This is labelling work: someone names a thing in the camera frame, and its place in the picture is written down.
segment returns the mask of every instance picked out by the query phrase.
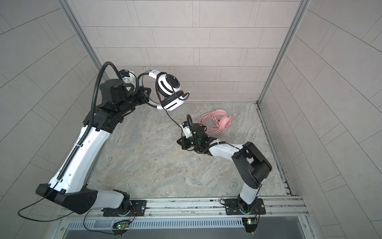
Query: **black bracket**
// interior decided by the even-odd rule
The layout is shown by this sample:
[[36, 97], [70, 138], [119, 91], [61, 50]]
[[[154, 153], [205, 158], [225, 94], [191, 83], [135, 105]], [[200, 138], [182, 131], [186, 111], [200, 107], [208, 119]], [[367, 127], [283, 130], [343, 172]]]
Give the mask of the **black bracket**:
[[224, 199], [224, 200], [225, 200], [225, 204], [228, 205], [228, 208], [225, 207], [225, 212], [227, 215], [255, 215], [259, 213], [260, 215], [266, 214], [264, 202], [261, 198], [257, 198], [254, 201], [253, 207], [252, 207], [254, 208], [254, 210], [249, 214], [244, 214], [241, 212], [237, 199]]
[[[131, 202], [131, 206], [134, 207], [135, 209], [134, 211], [134, 209], [131, 208], [131, 210], [133, 210], [133, 213], [135, 213], [135, 216], [143, 216], [146, 210], [147, 201], [146, 200], [131, 200], [130, 202]], [[120, 217], [120, 215], [112, 211], [104, 211], [103, 216]]]

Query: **headphone ear cushion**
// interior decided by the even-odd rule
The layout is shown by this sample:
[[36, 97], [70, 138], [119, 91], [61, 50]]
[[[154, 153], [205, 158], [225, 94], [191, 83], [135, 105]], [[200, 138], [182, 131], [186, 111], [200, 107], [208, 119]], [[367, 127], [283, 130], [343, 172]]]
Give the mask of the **headphone ear cushion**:
[[162, 101], [162, 105], [165, 106], [167, 105], [168, 103], [170, 103], [171, 101], [173, 101], [174, 99], [180, 97], [183, 95], [183, 91], [177, 91], [175, 92], [174, 94], [170, 95], [169, 97], [167, 97], [166, 99], [164, 99]]

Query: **robotic arm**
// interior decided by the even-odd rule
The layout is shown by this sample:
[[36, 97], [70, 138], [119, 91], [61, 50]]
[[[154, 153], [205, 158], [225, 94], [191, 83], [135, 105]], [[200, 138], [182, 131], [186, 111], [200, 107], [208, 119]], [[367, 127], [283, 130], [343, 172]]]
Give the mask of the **robotic arm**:
[[[118, 79], [107, 80], [100, 84], [100, 80], [107, 65], [111, 65], [119, 76]], [[156, 79], [155, 91], [166, 98], [160, 104], [150, 100], [150, 88], [142, 83], [144, 75]], [[101, 90], [102, 103], [95, 104], [98, 89]], [[159, 71], [151, 71], [135, 77], [133, 72], [117, 71], [111, 62], [106, 62], [98, 75], [92, 108], [84, 120], [78, 141], [75, 143], [66, 161], [51, 178], [49, 183], [40, 184], [36, 194], [64, 206], [73, 212], [83, 214], [92, 208], [102, 208], [104, 212], [115, 216], [124, 216], [131, 210], [130, 196], [122, 191], [97, 191], [85, 186], [86, 176], [95, 159], [100, 153], [106, 139], [113, 133], [116, 125], [123, 122], [123, 118], [141, 104], [148, 104], [157, 109], [174, 110], [184, 103], [188, 93], [180, 90], [180, 83], [176, 77]], [[210, 156], [220, 156], [232, 160], [244, 180], [244, 186], [238, 196], [240, 210], [250, 213], [257, 198], [261, 182], [272, 170], [269, 162], [251, 143], [231, 145], [213, 137], [208, 137], [203, 125], [193, 124], [187, 115], [187, 121], [182, 123], [186, 136], [177, 142], [182, 149], [194, 147], [197, 153]]]

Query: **cat ear headphones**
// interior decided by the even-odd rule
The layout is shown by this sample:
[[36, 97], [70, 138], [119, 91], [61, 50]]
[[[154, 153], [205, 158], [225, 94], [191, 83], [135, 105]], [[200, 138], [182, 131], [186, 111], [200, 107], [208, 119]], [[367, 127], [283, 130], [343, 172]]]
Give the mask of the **cat ear headphones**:
[[[199, 124], [207, 127], [206, 134], [215, 135], [227, 129], [231, 125], [231, 121], [235, 117], [235, 115], [236, 114], [234, 114], [233, 116], [228, 116], [227, 111], [223, 109], [217, 109], [215, 111], [203, 115], [199, 120]], [[206, 125], [205, 121], [209, 118], [213, 119], [217, 127], [210, 127]]]
[[[172, 111], [188, 99], [190, 92], [180, 90], [180, 82], [175, 76], [157, 70], [151, 71], [149, 76], [156, 79], [155, 91], [160, 103], [157, 109]], [[159, 93], [166, 98], [161, 100]]]

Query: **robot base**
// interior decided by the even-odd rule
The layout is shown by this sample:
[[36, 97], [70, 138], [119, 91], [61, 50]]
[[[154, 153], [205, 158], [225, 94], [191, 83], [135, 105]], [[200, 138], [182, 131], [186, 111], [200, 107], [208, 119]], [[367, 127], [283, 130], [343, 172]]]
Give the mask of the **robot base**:
[[239, 204], [238, 204], [238, 199], [224, 199], [224, 200], [225, 200], [226, 204], [228, 204], [228, 208], [225, 207], [225, 212], [227, 213], [227, 215], [255, 215], [255, 214], [259, 214], [259, 213], [260, 213], [260, 215], [266, 214], [264, 202], [261, 198], [257, 198], [252, 203], [251, 208], [253, 208], [253, 210], [248, 214], [244, 214], [240, 210]]

